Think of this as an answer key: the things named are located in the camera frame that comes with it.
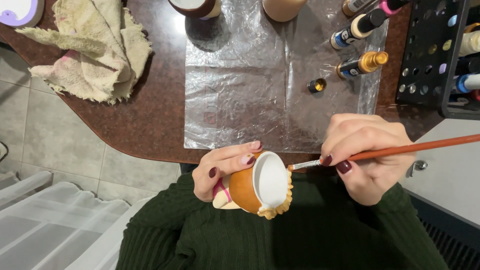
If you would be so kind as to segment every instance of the dark red nail polish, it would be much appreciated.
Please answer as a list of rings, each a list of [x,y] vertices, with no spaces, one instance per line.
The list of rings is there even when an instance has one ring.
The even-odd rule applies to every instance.
[[[342,173],[342,174],[345,174],[347,173],[348,171],[350,171],[352,169],[352,165],[350,164],[350,162],[348,162],[347,160],[344,160],[340,163],[338,163],[337,165],[335,165],[335,167]]]
[[[208,176],[209,176],[210,178],[214,178],[215,175],[216,175],[216,167],[213,167],[213,168],[211,168],[210,171],[208,172]]]
[[[254,161],[255,161],[255,156],[251,157],[251,158],[248,160],[247,165],[252,164]]]
[[[325,167],[326,167],[326,166],[330,165],[330,163],[332,163],[332,160],[333,160],[332,155],[328,155],[328,156],[324,159],[324,161],[322,162],[322,166],[325,166]]]

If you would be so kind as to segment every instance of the ribbed knit sweater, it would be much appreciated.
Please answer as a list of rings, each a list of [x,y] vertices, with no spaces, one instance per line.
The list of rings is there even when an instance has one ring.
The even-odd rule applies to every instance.
[[[371,207],[338,177],[292,184],[288,212],[267,220],[213,208],[183,175],[130,220],[117,270],[448,269],[400,184]]]

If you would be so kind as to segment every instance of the sleeve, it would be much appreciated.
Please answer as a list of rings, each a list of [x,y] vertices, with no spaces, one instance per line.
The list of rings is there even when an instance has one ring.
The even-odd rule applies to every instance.
[[[189,261],[175,255],[175,246],[187,216],[207,203],[193,194],[191,174],[182,175],[167,190],[148,201],[123,232],[117,270],[157,270]]]
[[[372,216],[369,225],[391,239],[417,269],[448,269],[417,217],[410,196],[399,183],[390,188],[378,204],[363,208]]]

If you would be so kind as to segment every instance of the granite countertop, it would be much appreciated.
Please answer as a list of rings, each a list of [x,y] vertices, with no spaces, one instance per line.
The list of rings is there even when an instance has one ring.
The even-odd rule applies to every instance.
[[[45,0],[44,16],[37,25],[56,29],[51,7]],[[129,0],[136,21],[148,31],[155,54],[135,86],[128,102],[114,106],[82,100],[70,94],[60,97],[111,147],[144,159],[198,163],[208,150],[183,148],[185,29],[184,17],[168,1]],[[382,68],[376,114],[392,122],[402,122],[410,139],[417,140],[442,118],[435,110],[395,105],[411,5],[390,18],[385,51],[389,62]],[[41,45],[0,24],[2,36],[31,66],[51,65],[65,51]],[[280,153],[286,164],[317,159],[316,154]]]

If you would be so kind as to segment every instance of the black organizer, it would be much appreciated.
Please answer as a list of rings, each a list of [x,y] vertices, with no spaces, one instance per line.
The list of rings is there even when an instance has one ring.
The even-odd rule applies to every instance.
[[[480,120],[480,102],[463,107],[448,104],[469,2],[413,0],[396,91],[398,104],[437,109],[446,118]],[[448,26],[455,15],[456,23]]]

